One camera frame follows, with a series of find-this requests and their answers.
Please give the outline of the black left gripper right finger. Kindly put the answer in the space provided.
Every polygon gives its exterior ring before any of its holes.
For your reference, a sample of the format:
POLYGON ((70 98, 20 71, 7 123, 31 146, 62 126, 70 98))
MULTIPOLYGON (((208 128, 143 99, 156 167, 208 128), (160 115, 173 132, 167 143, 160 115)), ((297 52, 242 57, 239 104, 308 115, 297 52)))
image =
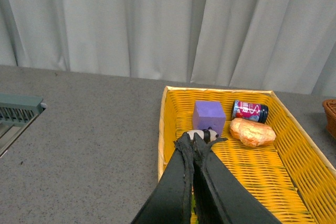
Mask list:
POLYGON ((194 135, 194 197, 199 223, 281 223, 236 179, 212 151, 215 143, 194 135))

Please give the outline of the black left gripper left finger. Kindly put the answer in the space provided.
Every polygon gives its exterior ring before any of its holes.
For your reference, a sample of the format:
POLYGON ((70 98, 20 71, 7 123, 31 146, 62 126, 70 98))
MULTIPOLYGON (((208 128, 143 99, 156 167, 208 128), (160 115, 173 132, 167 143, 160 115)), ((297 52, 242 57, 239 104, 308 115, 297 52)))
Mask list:
POLYGON ((191 138, 183 133, 174 145, 159 183, 132 223, 190 223, 194 176, 191 138))

